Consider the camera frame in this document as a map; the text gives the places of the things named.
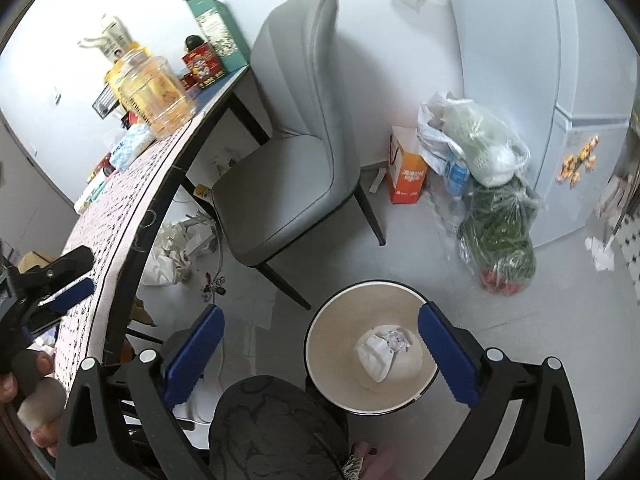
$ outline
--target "glass jar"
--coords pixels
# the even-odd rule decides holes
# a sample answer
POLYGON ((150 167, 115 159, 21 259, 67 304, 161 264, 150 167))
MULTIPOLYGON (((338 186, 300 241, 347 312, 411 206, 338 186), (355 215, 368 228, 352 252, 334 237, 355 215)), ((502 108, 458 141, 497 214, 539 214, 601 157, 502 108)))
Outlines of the glass jar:
POLYGON ((171 135, 193 117, 195 102, 164 57, 134 48, 121 62, 118 84, 123 106, 144 119, 157 137, 171 135))

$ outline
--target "human hand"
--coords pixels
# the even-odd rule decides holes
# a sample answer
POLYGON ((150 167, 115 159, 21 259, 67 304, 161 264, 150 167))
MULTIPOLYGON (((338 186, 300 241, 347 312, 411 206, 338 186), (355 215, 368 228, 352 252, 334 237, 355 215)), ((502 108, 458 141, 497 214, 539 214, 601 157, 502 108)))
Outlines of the human hand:
MULTIPOLYGON (((38 352, 36 367, 43 376, 53 373, 53 357, 50 357, 45 352, 38 352)), ((17 394, 18 381, 16 378, 12 374, 0 375, 0 404, 11 402, 17 394)), ((57 418, 31 431, 31 439, 36 446, 46 447, 49 454, 55 457, 58 455, 59 428, 60 419, 57 418)))

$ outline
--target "refrigerator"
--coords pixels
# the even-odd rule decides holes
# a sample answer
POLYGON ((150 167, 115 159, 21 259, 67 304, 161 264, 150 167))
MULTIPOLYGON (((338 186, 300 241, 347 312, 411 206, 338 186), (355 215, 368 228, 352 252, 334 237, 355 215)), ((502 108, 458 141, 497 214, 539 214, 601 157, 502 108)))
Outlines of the refrigerator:
POLYGON ((583 227, 620 157, 638 55, 603 0, 451 0, 465 97, 514 128, 545 208, 535 246, 583 227), (588 160, 571 171, 587 153, 588 160))

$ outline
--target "sticker on wall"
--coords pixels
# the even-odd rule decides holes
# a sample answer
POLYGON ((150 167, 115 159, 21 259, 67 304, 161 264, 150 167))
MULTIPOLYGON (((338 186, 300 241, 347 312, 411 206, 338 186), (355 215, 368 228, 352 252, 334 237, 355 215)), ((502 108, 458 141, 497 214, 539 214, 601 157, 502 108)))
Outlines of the sticker on wall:
POLYGON ((562 161, 560 173, 556 176, 556 182, 562 184, 569 180, 569 187, 573 189, 580 182, 580 168, 584 165, 587 173, 591 173, 596 166, 596 156, 593 151, 600 142, 599 136, 594 136, 587 142, 578 155, 569 155, 562 161))

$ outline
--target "paper scraps on floor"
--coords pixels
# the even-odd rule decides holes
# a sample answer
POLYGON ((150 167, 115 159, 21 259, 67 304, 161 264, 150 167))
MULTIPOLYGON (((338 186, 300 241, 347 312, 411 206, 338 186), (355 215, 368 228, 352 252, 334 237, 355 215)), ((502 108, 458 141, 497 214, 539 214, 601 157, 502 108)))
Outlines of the paper scraps on floor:
POLYGON ((598 272, 601 270, 611 270, 613 272, 616 269, 614 253, 610 244, 605 245, 596 237, 588 237, 584 241, 584 247, 591 251, 593 262, 598 272))

